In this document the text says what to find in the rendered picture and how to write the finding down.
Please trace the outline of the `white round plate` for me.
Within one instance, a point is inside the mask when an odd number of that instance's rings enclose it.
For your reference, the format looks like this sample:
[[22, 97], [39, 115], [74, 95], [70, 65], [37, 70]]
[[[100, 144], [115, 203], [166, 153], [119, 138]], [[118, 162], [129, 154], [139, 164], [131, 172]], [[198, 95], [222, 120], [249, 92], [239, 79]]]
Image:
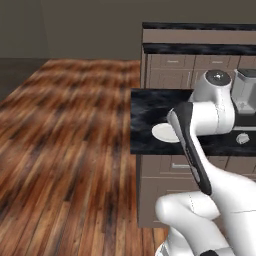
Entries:
[[152, 127], [152, 135], [166, 143], [178, 143], [179, 138], [177, 137], [173, 127], [168, 123], [159, 123]]

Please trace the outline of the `taupe cupboard door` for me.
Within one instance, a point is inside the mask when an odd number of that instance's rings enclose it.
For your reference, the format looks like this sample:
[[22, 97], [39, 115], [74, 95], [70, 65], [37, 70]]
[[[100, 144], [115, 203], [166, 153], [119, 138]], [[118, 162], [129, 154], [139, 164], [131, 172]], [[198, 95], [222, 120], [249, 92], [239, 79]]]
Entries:
[[140, 228], [165, 228], [155, 214], [156, 200], [164, 195], [196, 191], [192, 178], [142, 178], [137, 187], [137, 217]]

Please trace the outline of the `taupe cupboard run, black worktop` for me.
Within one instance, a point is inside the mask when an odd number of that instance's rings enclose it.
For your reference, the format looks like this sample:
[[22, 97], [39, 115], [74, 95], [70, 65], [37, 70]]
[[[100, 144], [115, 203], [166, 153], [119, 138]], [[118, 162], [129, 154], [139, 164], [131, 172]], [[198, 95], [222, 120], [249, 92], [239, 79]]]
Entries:
[[191, 89], [210, 69], [256, 69], [256, 24], [142, 24], [141, 87]]

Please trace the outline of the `taupe drawer front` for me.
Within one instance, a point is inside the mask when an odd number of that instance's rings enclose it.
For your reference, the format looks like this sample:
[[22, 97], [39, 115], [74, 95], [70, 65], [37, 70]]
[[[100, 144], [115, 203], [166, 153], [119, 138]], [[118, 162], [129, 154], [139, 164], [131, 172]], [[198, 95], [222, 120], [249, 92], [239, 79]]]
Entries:
[[227, 170], [238, 174], [252, 174], [256, 166], [256, 157], [230, 157]]
[[[228, 158], [225, 156], [208, 156], [207, 159], [215, 166], [224, 169]], [[161, 174], [187, 174], [190, 172], [188, 169], [173, 169], [172, 163], [175, 164], [188, 164], [187, 159], [184, 155], [163, 155], [161, 157], [160, 173]]]

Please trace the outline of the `grey blender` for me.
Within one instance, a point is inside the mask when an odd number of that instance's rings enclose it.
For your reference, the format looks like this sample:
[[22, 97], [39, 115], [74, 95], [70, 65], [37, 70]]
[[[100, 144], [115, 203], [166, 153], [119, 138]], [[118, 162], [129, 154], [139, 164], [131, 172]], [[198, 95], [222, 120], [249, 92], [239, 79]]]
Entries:
[[256, 129], [256, 69], [235, 71], [232, 100], [235, 104], [235, 125]]

